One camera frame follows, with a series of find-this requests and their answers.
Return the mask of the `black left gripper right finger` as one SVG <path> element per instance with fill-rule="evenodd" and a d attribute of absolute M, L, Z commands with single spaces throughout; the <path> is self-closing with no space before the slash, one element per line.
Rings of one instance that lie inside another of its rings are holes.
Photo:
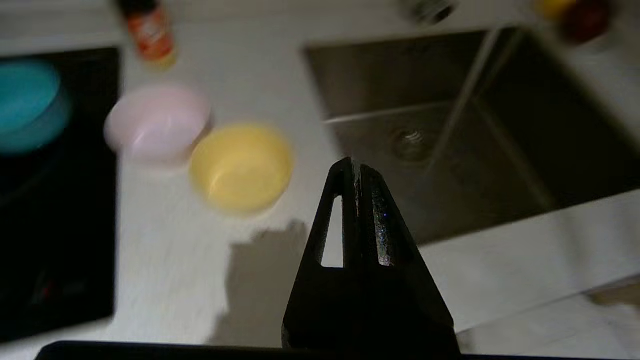
<path fill-rule="evenodd" d="M 457 349 L 454 321 L 382 175 L 359 167 L 363 278 L 387 347 Z"/>

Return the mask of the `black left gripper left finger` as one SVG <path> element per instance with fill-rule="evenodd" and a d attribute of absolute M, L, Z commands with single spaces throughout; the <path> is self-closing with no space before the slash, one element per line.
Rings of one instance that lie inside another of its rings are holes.
<path fill-rule="evenodd" d="M 359 319 L 357 284 L 363 256 L 359 240 L 354 164 L 349 157 L 329 169 L 310 235 L 282 321 L 284 348 L 346 347 Z M 322 265 L 334 202 L 342 198 L 341 268 Z"/>

